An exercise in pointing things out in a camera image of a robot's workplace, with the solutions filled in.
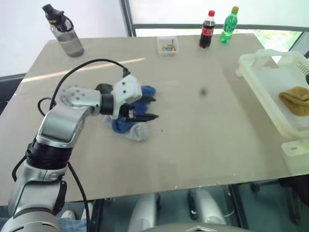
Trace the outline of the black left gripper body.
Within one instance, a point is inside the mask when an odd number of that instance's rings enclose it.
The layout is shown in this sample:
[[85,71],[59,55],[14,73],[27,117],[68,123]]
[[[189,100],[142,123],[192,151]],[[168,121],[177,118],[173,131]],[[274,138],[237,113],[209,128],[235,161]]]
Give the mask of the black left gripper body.
[[134,108],[133,104],[123,104],[119,110],[119,117],[124,118],[125,121],[133,121],[135,119]]

